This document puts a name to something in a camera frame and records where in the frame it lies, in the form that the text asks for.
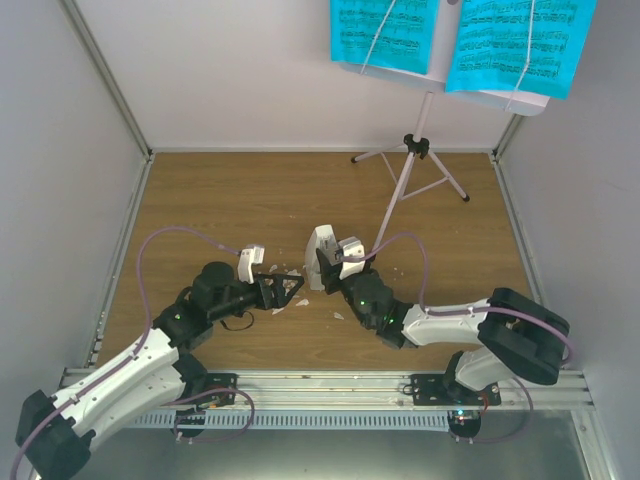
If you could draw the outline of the white metronome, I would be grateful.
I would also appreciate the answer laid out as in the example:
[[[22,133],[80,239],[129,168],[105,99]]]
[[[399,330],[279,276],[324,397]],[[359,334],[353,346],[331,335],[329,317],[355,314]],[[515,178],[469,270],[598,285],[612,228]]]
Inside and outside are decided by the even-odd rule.
[[[338,242],[331,225],[326,224],[316,227],[311,234],[305,251],[305,272],[307,275],[309,288],[313,291],[324,291],[322,279],[319,275],[318,263],[315,253],[315,250],[317,248],[334,249],[336,256],[336,267],[341,267],[338,258]]]

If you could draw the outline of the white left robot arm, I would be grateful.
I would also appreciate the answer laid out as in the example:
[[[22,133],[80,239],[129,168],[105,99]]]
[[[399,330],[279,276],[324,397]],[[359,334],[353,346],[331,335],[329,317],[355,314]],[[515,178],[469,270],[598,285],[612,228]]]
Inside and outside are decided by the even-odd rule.
[[[143,413],[206,391],[206,368],[193,350],[216,323],[253,309],[285,307],[301,288],[300,275],[236,278],[231,265],[211,262],[132,345],[75,384],[48,395],[37,390],[22,403],[15,463],[27,459],[43,479],[70,479],[106,439]]]

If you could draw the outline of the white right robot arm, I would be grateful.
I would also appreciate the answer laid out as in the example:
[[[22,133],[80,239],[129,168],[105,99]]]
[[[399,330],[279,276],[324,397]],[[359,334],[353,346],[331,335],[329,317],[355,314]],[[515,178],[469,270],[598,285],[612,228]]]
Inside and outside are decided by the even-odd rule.
[[[339,252],[316,248],[315,276],[328,294],[339,292],[359,324],[387,345],[470,344],[450,359],[441,381],[444,396],[469,404],[480,391],[513,377],[551,386],[570,351],[569,323],[510,288],[457,306],[403,302],[369,262],[348,267]]]

